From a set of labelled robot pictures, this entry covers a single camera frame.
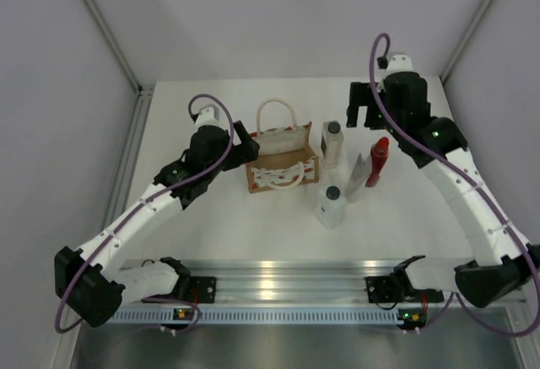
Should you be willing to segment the clear bottle grey cap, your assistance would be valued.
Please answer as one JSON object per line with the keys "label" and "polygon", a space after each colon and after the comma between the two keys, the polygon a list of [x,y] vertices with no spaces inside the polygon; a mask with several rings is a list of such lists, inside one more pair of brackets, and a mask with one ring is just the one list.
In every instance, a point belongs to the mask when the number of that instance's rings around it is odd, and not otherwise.
{"label": "clear bottle grey cap", "polygon": [[325,168],[338,165],[343,147],[343,130],[338,121],[325,122],[321,133],[322,164]]}

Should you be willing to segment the clear plastic pouch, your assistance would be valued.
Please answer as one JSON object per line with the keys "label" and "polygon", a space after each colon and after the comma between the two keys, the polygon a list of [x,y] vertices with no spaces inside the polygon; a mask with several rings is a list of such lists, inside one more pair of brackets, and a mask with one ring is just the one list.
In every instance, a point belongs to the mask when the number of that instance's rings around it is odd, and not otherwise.
{"label": "clear plastic pouch", "polygon": [[344,190],[344,196],[349,203],[354,203],[359,199],[361,189],[365,186],[369,175],[369,159],[365,159],[363,155],[359,153]]}

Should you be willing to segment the aluminium mounting rail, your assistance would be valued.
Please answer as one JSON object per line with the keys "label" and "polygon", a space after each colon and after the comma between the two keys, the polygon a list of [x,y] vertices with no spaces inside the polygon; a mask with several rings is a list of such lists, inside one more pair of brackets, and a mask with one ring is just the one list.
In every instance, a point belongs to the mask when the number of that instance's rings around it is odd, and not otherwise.
{"label": "aluminium mounting rail", "polygon": [[191,276],[218,279],[215,303],[369,303],[365,277],[395,274],[404,279],[402,269],[382,261],[181,263]]}

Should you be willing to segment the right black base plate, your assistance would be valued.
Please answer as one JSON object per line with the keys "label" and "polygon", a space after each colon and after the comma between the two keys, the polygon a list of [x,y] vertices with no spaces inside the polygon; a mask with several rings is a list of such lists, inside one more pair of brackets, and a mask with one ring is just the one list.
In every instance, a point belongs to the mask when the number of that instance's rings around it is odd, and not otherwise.
{"label": "right black base plate", "polygon": [[440,303],[445,300],[440,290],[415,290],[405,279],[395,274],[367,276],[364,278],[368,300],[371,304]]}

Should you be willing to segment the right aluminium frame post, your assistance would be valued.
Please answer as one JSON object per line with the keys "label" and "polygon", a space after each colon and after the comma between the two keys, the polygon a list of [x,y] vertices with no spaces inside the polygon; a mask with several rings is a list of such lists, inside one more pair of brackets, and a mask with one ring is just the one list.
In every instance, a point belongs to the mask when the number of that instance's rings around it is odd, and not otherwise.
{"label": "right aluminium frame post", "polygon": [[482,22],[489,14],[490,9],[496,0],[479,0],[473,5],[472,14],[469,16],[465,27],[457,40],[457,43],[452,48],[445,65],[440,73],[440,82],[445,85],[451,77],[456,66],[461,61],[463,55],[467,51],[468,46],[472,43],[474,36],[481,27]]}

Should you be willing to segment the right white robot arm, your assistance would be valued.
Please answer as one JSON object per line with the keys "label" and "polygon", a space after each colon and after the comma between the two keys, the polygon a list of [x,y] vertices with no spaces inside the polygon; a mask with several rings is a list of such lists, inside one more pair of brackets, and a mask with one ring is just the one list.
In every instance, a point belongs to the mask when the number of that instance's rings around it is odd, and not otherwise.
{"label": "right white robot arm", "polygon": [[414,71],[393,73],[380,84],[353,82],[347,125],[386,130],[420,171],[435,185],[461,226],[471,258],[431,262],[413,257],[396,267],[394,292],[412,299],[424,289],[457,291],[484,308],[532,279],[539,246],[521,234],[493,199],[475,166],[467,141],[448,117],[431,113],[428,84]]}

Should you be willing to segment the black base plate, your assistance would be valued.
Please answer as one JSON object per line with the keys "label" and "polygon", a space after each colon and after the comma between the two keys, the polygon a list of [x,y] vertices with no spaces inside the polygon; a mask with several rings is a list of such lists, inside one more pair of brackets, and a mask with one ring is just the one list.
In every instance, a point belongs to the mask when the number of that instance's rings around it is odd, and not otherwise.
{"label": "black base plate", "polygon": [[440,290],[415,290],[405,279],[395,274],[367,276],[364,278],[368,300],[371,304],[440,303],[445,300]]}
{"label": "black base plate", "polygon": [[188,302],[193,304],[214,304],[218,279],[213,276],[191,276],[168,295],[156,295],[143,302]]}

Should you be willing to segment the left aluminium frame post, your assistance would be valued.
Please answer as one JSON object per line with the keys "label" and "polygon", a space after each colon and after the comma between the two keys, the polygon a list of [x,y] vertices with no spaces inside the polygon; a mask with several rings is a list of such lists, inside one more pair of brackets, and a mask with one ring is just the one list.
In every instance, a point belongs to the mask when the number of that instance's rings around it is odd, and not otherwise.
{"label": "left aluminium frame post", "polygon": [[128,119],[127,130],[121,142],[111,194],[105,209],[103,224],[108,225],[122,213],[127,205],[136,159],[142,143],[143,130],[154,94],[154,86],[139,82],[97,2],[95,0],[80,1],[133,91],[133,107]]}

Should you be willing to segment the burlap watermelon print bag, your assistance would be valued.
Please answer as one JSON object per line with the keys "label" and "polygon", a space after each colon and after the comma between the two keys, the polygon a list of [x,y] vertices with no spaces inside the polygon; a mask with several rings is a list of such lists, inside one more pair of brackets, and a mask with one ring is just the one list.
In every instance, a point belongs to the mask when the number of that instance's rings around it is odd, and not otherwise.
{"label": "burlap watermelon print bag", "polygon": [[[285,106],[291,123],[262,129],[262,109],[270,103]],[[246,164],[250,193],[284,191],[319,182],[319,157],[310,145],[311,127],[311,122],[298,123],[294,108],[286,100],[270,98],[259,105],[256,131],[251,133],[251,138],[260,146],[259,155]]]}

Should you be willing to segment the red bottle red cap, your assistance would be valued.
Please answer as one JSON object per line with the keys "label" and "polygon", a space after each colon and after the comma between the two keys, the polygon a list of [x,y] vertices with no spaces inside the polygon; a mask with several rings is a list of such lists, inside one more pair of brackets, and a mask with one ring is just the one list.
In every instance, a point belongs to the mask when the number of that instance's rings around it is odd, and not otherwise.
{"label": "red bottle red cap", "polygon": [[365,183],[366,187],[375,187],[381,175],[381,171],[387,162],[389,155],[389,138],[382,137],[370,149],[370,174]]}

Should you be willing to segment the aluminium frame post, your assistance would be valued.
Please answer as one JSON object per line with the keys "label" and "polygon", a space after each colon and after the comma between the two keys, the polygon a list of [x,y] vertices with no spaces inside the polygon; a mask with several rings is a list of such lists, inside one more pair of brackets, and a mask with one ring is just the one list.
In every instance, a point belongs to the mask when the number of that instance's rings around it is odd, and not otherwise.
{"label": "aluminium frame post", "polygon": [[133,107],[128,119],[127,130],[121,142],[111,194],[105,209],[103,224],[108,225],[122,213],[127,205],[136,159],[142,143],[143,130],[154,94],[154,86],[139,82],[97,2],[95,0],[80,1],[133,91]]}
{"label": "aluminium frame post", "polygon": [[490,9],[496,0],[479,0],[473,5],[472,14],[469,16],[465,27],[457,40],[457,43],[452,48],[445,65],[440,73],[440,82],[445,85],[451,77],[456,66],[461,61],[463,55],[467,51],[468,46],[472,43],[474,36],[481,27],[482,22],[489,14]]}

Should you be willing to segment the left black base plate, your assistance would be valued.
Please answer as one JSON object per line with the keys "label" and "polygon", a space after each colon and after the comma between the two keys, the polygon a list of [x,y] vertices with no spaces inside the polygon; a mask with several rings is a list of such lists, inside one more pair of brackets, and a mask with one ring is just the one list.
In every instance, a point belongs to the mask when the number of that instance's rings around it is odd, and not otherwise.
{"label": "left black base plate", "polygon": [[191,276],[168,295],[156,295],[143,302],[188,302],[193,304],[214,304],[218,279],[213,276]]}

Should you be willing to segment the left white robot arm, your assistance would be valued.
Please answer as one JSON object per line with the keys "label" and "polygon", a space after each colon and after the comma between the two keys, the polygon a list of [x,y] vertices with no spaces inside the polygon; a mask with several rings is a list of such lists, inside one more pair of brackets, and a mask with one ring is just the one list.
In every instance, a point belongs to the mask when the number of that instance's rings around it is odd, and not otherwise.
{"label": "left white robot arm", "polygon": [[233,127],[239,144],[225,129],[199,127],[181,157],[164,166],[116,221],[77,249],[57,253],[55,292],[63,307],[96,328],[127,303],[150,297],[181,301],[189,295],[191,272],[177,259],[165,257],[135,269],[124,264],[163,223],[203,195],[220,172],[257,159],[259,144],[242,122]]}

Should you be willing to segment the white bottle grey cap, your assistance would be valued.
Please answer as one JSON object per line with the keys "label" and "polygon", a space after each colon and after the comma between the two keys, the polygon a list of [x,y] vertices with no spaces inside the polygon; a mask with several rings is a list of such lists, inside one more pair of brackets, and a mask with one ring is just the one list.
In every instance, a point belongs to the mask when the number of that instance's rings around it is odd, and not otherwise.
{"label": "white bottle grey cap", "polygon": [[342,223],[347,199],[335,185],[322,187],[316,197],[315,215],[321,224],[331,230]]}

